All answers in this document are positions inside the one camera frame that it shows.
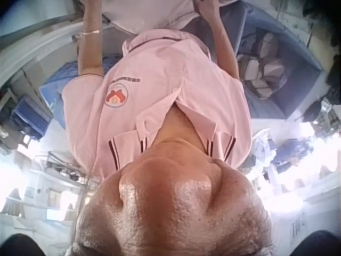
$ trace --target gold bracelet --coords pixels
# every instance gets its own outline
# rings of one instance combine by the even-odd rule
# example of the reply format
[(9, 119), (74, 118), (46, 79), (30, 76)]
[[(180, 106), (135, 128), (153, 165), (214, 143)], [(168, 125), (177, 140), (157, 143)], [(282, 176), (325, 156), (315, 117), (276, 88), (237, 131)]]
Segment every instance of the gold bracelet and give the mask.
[(102, 32), (102, 29), (94, 30), (94, 31), (90, 31), (90, 32), (82, 32), (82, 34), (83, 34), (83, 36), (87, 36), (87, 35), (92, 35), (92, 34), (99, 34), (100, 32)]

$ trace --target window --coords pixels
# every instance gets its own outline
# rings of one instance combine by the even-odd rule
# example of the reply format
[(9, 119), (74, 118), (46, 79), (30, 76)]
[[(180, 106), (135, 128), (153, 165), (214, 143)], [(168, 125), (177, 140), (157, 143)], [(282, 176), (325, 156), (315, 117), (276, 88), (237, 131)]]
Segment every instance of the window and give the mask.
[(62, 192), (49, 189), (48, 191), (48, 207), (52, 208), (60, 208), (60, 198), (62, 196)]

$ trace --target embroidered logo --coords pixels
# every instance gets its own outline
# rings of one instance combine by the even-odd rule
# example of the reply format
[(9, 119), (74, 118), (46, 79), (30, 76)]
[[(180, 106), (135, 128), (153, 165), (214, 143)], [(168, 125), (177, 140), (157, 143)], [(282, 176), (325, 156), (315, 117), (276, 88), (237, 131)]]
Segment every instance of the embroidered logo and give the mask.
[(123, 106), (128, 99), (128, 90), (122, 84), (115, 84), (109, 87), (105, 104), (112, 108), (119, 108)]

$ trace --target pink shirt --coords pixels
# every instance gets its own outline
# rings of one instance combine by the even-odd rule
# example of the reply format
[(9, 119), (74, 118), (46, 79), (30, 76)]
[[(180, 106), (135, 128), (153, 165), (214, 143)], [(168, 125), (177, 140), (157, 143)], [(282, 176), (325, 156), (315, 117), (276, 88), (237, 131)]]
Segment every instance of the pink shirt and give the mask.
[(195, 36), (156, 29), (123, 45), (124, 57), (103, 78), (80, 76), (63, 90), (72, 152), (92, 175), (107, 177), (149, 148), (175, 103), (207, 154), (233, 168), (251, 148), (242, 83), (210, 60)]

